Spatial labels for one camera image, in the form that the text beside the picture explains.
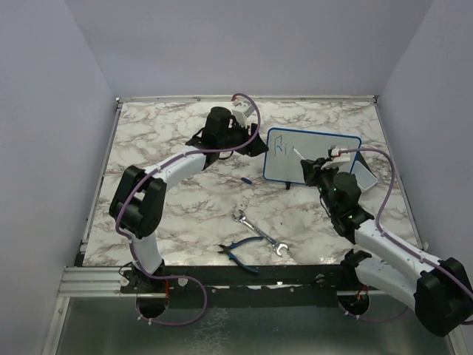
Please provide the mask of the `blue white marker pen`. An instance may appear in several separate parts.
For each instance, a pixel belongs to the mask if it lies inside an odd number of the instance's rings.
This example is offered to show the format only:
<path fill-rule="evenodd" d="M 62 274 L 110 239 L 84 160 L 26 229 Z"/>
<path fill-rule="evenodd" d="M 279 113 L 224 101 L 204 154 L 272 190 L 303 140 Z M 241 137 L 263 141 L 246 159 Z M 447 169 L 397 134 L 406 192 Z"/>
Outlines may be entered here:
<path fill-rule="evenodd" d="M 293 147 L 293 151 L 296 153 L 296 155 L 298 156 L 298 158 L 300 160 L 305 160 L 304 156 L 300 153 L 300 151 L 298 149 L 296 149 L 295 147 Z"/>

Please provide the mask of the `blue framed whiteboard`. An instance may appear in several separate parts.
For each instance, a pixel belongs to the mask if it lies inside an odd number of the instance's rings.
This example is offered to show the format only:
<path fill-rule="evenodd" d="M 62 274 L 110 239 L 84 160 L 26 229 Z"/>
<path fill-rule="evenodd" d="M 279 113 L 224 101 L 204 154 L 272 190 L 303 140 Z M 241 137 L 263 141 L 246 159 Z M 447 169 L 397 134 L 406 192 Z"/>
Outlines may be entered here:
<path fill-rule="evenodd" d="M 357 149 L 362 139 L 356 135 L 271 127 L 267 133 L 267 146 L 263 166 L 266 180 L 304 184 L 300 159 L 293 151 L 298 149 L 305 159 L 327 158 L 332 146 Z"/>

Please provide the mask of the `blue marker cap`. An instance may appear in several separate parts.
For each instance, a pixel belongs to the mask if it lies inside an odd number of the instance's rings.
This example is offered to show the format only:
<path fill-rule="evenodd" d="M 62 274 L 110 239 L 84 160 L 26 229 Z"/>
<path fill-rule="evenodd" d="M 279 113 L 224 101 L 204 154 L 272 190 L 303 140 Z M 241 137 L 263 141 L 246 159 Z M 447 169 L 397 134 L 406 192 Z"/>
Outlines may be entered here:
<path fill-rule="evenodd" d="M 245 178 L 245 177 L 241 177 L 241 181 L 243 181 L 243 182 L 246 183 L 246 184 L 250 184 L 250 185 L 252 184 L 252 181 L 249 180 L 249 179 L 247 179 L 247 178 Z"/>

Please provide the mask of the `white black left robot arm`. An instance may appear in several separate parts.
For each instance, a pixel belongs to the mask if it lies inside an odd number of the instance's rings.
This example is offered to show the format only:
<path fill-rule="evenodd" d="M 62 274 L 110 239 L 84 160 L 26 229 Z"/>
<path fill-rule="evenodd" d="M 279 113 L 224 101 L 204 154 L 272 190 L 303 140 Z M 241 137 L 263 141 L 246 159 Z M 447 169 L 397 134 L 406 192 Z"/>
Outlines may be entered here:
<path fill-rule="evenodd" d="M 176 154 L 146 169 L 129 166 L 123 172 L 109 207 L 115 230 L 124 236 L 139 271 L 137 282 L 153 292 L 163 283 L 163 258 L 154 233 L 163 216 L 166 193 L 233 153 L 256 157 L 268 148 L 259 136 L 260 122 L 248 124 L 257 105 L 243 101 L 233 109 L 211 108 L 205 126 Z"/>

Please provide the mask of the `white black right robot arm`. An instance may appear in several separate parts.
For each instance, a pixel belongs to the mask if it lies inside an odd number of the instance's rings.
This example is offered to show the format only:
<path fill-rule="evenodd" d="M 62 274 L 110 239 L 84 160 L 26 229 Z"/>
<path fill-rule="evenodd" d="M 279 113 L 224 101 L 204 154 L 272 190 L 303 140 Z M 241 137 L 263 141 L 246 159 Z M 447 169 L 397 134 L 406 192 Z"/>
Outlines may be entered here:
<path fill-rule="evenodd" d="M 441 260 L 391 234 L 364 210 L 355 175 L 340 172 L 334 159 L 301 160 L 304 182 L 319 191 L 333 228 L 362 248 L 344 261 L 341 284 L 377 288 L 414 311 L 430 333 L 444 337 L 472 322 L 472 285 L 463 264 Z"/>

